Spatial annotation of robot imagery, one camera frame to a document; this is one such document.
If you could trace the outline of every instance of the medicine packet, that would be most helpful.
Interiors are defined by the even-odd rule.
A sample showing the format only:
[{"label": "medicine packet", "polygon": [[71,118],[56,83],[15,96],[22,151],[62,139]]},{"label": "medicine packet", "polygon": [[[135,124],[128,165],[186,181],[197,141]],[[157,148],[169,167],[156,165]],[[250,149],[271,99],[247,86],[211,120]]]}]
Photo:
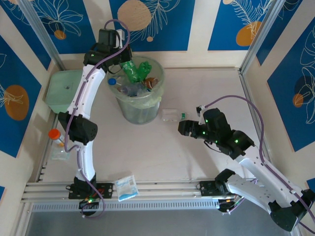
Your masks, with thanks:
[{"label": "medicine packet", "polygon": [[133,198],[139,194],[134,175],[115,181],[118,201]]}]

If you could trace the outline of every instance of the gray floor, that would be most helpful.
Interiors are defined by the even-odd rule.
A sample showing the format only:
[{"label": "gray floor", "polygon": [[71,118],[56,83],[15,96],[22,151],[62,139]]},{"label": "gray floor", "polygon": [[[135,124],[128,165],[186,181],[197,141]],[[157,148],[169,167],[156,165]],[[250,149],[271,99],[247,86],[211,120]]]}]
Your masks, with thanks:
[{"label": "gray floor", "polygon": [[110,211],[96,220],[77,212],[36,212],[27,236],[288,236],[270,216],[243,202],[231,216],[218,210]]}]

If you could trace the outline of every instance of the blue bottle cap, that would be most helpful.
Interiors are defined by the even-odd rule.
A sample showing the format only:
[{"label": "blue bottle cap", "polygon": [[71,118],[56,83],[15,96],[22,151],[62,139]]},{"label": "blue bottle cap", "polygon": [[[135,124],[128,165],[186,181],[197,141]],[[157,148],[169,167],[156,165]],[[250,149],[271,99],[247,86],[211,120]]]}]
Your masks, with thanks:
[{"label": "blue bottle cap", "polygon": [[108,84],[109,84],[109,85],[115,85],[115,84],[116,84],[116,80],[115,80],[114,78],[110,78],[110,79],[108,80]]}]

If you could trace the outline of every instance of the orange bottle cap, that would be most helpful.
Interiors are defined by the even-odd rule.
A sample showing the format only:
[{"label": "orange bottle cap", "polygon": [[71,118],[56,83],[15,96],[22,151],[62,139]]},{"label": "orange bottle cap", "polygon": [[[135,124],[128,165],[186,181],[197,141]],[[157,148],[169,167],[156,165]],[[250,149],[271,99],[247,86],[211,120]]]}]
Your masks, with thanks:
[{"label": "orange bottle cap", "polygon": [[58,129],[52,129],[49,131],[48,136],[49,138],[51,138],[52,140],[56,140],[60,137],[61,133]]}]

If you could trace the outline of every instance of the white tabletop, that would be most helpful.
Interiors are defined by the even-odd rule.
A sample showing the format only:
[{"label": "white tabletop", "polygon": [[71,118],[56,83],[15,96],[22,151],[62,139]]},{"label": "white tabletop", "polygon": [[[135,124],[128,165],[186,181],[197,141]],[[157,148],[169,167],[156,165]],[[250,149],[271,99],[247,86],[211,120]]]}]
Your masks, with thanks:
[{"label": "white tabletop", "polygon": [[[176,108],[198,120],[195,108],[228,94],[244,96],[236,70],[167,69],[165,92],[158,117],[144,125],[123,117],[105,81],[97,91],[91,121],[98,125],[93,159],[97,180],[116,180],[134,174],[136,180],[215,178],[225,168],[242,177],[252,175],[229,156],[209,150],[202,140],[185,137],[178,123],[161,119],[163,108]],[[228,98],[218,102],[232,129],[245,132],[258,145],[246,102]],[[77,170],[75,151],[68,161],[48,160],[44,182],[72,182]]]}]

